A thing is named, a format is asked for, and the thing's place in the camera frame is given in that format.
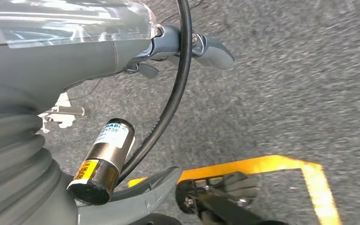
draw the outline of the clear plastic cover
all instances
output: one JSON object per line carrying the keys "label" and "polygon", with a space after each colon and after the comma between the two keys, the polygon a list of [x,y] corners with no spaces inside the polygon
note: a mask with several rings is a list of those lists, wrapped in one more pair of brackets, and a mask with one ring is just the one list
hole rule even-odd
{"label": "clear plastic cover", "polygon": [[0,45],[11,48],[151,39],[157,29],[139,0],[0,0]]}

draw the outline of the gray pavement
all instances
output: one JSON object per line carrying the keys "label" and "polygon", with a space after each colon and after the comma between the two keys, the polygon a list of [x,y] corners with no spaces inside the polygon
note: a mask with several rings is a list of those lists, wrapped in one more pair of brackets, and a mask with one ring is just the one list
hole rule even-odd
{"label": "gray pavement", "polygon": [[[174,0],[146,0],[158,20]],[[223,41],[238,66],[217,71],[193,62],[179,110],[130,178],[170,165],[184,169],[280,154],[320,163],[343,224],[360,225],[360,1],[205,0],[192,11],[194,29]],[[169,22],[176,23],[174,17]],[[157,79],[105,78],[73,101],[90,115],[46,135],[62,168],[75,173],[102,125],[121,117],[136,128],[137,146],[170,94],[175,67],[156,64]],[[69,91],[82,96],[97,81]],[[319,224],[298,170],[260,175],[258,210],[291,224]],[[159,210],[191,224],[169,198]]]}

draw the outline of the black cable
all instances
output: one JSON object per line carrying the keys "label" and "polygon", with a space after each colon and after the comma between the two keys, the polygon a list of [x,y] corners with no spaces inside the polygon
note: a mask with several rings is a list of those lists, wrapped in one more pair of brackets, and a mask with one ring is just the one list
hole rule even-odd
{"label": "black cable", "polygon": [[183,96],[184,89],[187,84],[188,73],[191,66],[191,50],[192,50],[192,21],[190,6],[187,0],[177,0],[177,7],[180,15],[180,61],[177,70],[176,80],[172,89],[172,93],[168,99],[165,109],[162,111],[158,122],[150,131],[147,137],[143,140],[142,144],[136,149],[133,155],[125,163],[122,172],[118,179],[118,184],[121,183],[144,159],[152,147],[157,143],[166,127],[169,125],[177,107],[180,104],[181,97]]}
{"label": "black cable", "polygon": [[91,91],[89,91],[86,95],[82,95],[80,97],[75,97],[75,98],[70,98],[68,100],[59,101],[59,102],[73,101],[73,100],[78,100],[78,99],[85,98],[85,97],[89,96],[90,94],[92,94],[96,90],[98,85],[101,83],[101,80],[102,80],[102,78],[100,78],[100,80],[94,85],[94,87],[91,89]]}
{"label": "black cable", "polygon": [[[195,5],[191,6],[191,7],[190,7],[190,11],[193,10],[194,8],[202,5],[204,2],[205,2],[205,0],[201,0],[201,1],[199,1],[198,3],[196,3]],[[172,18],[175,17],[175,16],[177,16],[177,14],[173,14],[173,15],[168,16],[167,18],[165,18],[165,19],[161,22],[161,24],[164,24],[166,21],[172,19]]]}

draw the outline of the cylindrical canister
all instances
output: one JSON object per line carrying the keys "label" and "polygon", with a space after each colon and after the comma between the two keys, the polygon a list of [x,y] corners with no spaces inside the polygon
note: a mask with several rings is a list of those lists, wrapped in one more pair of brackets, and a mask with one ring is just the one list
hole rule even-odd
{"label": "cylindrical canister", "polygon": [[135,129],[129,122],[108,121],[67,190],[86,204],[109,202],[134,141]]}

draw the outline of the yellow painted line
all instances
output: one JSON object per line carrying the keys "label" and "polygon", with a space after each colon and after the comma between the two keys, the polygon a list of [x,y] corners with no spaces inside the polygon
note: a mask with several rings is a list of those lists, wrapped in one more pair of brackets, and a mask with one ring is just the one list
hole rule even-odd
{"label": "yellow painted line", "polygon": [[[221,176],[234,172],[256,174],[291,169],[301,169],[315,213],[321,225],[341,225],[342,222],[322,166],[316,163],[278,155],[264,156],[185,170],[179,182],[188,179]],[[131,180],[128,186],[134,186],[144,179],[145,178]]]}

